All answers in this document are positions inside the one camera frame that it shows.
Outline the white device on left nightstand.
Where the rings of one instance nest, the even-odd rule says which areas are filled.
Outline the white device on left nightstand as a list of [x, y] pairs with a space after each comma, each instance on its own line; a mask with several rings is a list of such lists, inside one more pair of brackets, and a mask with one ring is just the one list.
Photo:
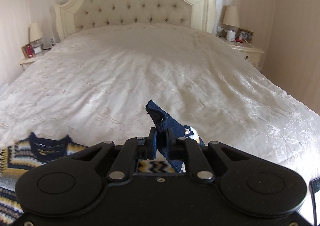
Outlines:
[[51, 50], [55, 46], [55, 38], [51, 37], [49, 40], [44, 41], [43, 49], [44, 50]]

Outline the white cylinder on right nightstand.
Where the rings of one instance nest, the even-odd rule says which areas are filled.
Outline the white cylinder on right nightstand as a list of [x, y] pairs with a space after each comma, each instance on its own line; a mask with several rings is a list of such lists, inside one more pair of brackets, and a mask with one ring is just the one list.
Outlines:
[[226, 39], [228, 41], [231, 41], [231, 42], [235, 41], [235, 36], [236, 36], [235, 30], [231, 30], [231, 29], [227, 30]]

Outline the red bottle on left nightstand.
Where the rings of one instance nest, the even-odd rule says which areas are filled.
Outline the red bottle on left nightstand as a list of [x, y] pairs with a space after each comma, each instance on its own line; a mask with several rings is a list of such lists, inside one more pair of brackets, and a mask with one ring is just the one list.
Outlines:
[[34, 56], [33, 49], [31, 48], [31, 46], [29, 44], [26, 45], [25, 50], [27, 52], [28, 58], [32, 58]]

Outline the white floral bedspread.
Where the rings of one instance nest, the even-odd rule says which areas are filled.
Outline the white floral bedspread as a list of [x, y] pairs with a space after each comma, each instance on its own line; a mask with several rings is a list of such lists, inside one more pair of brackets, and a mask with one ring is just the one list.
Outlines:
[[1, 145], [31, 132], [121, 144], [149, 130], [149, 100], [204, 141], [319, 175], [319, 116], [222, 40], [169, 24], [93, 28], [53, 47], [1, 96]]

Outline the wooden picture frame right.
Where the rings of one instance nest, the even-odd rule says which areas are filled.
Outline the wooden picture frame right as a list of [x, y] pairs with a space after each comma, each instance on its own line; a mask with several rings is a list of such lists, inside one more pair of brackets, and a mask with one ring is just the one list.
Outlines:
[[254, 32], [253, 31], [249, 31], [249, 30], [245, 30], [245, 29], [243, 29], [243, 28], [239, 28], [238, 29], [238, 33], [239, 32], [243, 32], [243, 34], [244, 34], [244, 41], [247, 41], [248, 43], [251, 43], [252, 42], [252, 40], [253, 40], [253, 35], [254, 35]]

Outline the left cream nightstand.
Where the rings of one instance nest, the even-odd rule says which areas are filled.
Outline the left cream nightstand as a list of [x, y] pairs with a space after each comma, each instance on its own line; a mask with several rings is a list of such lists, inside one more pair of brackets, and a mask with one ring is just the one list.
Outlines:
[[32, 63], [36, 62], [40, 58], [42, 58], [44, 55], [46, 55], [50, 50], [43, 50], [41, 53], [35, 54], [31, 58], [23, 58], [20, 61], [20, 66], [25, 71]]

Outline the wooden picture frame left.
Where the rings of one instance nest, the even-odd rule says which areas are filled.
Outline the wooden picture frame left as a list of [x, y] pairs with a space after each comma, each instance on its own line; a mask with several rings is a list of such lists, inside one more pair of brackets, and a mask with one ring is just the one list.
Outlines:
[[29, 58], [29, 55], [27, 53], [27, 49], [26, 49], [25, 45], [21, 47], [21, 50], [22, 50], [22, 53], [23, 53], [24, 57], [25, 58]]

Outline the right beige table lamp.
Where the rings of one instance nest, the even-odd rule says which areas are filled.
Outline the right beige table lamp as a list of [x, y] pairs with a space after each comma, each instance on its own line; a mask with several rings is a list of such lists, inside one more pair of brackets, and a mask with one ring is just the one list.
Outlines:
[[234, 5], [226, 6], [222, 23], [225, 26], [225, 31], [240, 27], [239, 12], [236, 6]]

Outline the small red item right nightstand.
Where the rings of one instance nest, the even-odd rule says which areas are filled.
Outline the small red item right nightstand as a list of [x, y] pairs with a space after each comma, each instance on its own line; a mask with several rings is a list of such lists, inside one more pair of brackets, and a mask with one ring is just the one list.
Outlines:
[[235, 38], [235, 41], [238, 43], [242, 43], [244, 41], [244, 34], [243, 32], [239, 32], [237, 37]]

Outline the right cream nightstand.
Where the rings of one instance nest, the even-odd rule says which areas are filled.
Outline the right cream nightstand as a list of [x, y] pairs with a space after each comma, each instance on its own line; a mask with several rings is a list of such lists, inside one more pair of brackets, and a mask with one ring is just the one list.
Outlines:
[[220, 40], [224, 41], [231, 49], [236, 50], [245, 60], [247, 60], [251, 65], [253, 65], [257, 70], [261, 70], [259, 63], [261, 56], [264, 54], [263, 49], [254, 47], [247, 41], [243, 43], [228, 41], [226, 38], [218, 37]]

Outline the cream tufted headboard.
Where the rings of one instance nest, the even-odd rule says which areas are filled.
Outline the cream tufted headboard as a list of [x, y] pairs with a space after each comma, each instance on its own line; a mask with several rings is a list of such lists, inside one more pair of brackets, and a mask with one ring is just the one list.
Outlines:
[[83, 30], [110, 25], [164, 23], [212, 32], [216, 0], [69, 0], [56, 4], [60, 40]]

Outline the beige table lamp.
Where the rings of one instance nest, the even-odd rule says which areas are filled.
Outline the beige table lamp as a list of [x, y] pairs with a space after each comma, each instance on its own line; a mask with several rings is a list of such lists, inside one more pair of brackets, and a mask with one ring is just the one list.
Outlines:
[[239, 12], [236, 6], [234, 5], [226, 6], [222, 23], [225, 26], [225, 31], [240, 27]]
[[43, 33], [38, 22], [31, 23], [29, 27], [29, 40], [32, 47], [42, 44]]

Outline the small white alarm clock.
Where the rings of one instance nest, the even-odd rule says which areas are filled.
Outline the small white alarm clock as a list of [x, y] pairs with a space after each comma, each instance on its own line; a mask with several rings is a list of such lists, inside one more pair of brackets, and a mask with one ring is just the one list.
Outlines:
[[42, 52], [42, 47], [41, 46], [37, 46], [33, 48], [33, 52], [34, 54], [39, 54]]

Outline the wooden picture frame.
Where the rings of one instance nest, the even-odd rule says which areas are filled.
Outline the wooden picture frame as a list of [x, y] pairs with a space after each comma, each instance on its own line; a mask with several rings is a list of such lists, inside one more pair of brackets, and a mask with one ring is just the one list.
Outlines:
[[238, 33], [239, 32], [243, 32], [243, 34], [244, 34], [244, 41], [247, 41], [248, 43], [251, 43], [252, 42], [252, 40], [253, 40], [253, 35], [254, 35], [254, 32], [253, 31], [249, 31], [249, 30], [245, 30], [245, 29], [243, 29], [243, 28], [239, 28], [238, 29]]
[[26, 49], [25, 45], [21, 47], [21, 50], [22, 50], [22, 53], [23, 53], [24, 57], [25, 58], [29, 58], [29, 55], [27, 53], [27, 49]]

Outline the left beige table lamp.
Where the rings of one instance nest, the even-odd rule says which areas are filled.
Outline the left beige table lamp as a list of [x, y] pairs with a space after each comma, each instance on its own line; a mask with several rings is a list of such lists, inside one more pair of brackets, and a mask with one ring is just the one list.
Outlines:
[[29, 27], [29, 40], [32, 47], [42, 44], [43, 33], [38, 22], [31, 23]]

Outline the cream nightstand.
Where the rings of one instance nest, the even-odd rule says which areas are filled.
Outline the cream nightstand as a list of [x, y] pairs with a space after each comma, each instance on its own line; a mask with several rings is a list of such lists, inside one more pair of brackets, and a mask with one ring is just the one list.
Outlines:
[[254, 47], [247, 41], [243, 43], [228, 41], [226, 38], [218, 37], [220, 40], [224, 41], [231, 49], [236, 50], [245, 60], [247, 60], [251, 65], [253, 65], [257, 70], [261, 70], [259, 63], [261, 56], [264, 54], [263, 49]]
[[31, 58], [23, 58], [20, 61], [20, 66], [25, 71], [32, 63], [36, 62], [40, 58], [42, 58], [44, 55], [46, 55], [50, 50], [43, 50], [41, 53], [35, 54]]

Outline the navy yellow patterned knit sweater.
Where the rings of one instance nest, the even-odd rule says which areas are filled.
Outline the navy yellow patterned knit sweater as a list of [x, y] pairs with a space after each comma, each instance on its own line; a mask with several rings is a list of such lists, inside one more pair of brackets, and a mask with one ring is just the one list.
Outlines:
[[[157, 133], [171, 129], [176, 138], [186, 137], [197, 141], [199, 145], [204, 145], [202, 138], [194, 128], [181, 125], [154, 101], [149, 101], [145, 109], [151, 117]], [[15, 195], [15, 186], [21, 175], [33, 168], [69, 156], [85, 148], [84, 145], [72, 141], [70, 136], [65, 136], [60, 140], [52, 140], [38, 138], [32, 132], [28, 138], [1, 149], [1, 225], [11, 225], [23, 214]]]

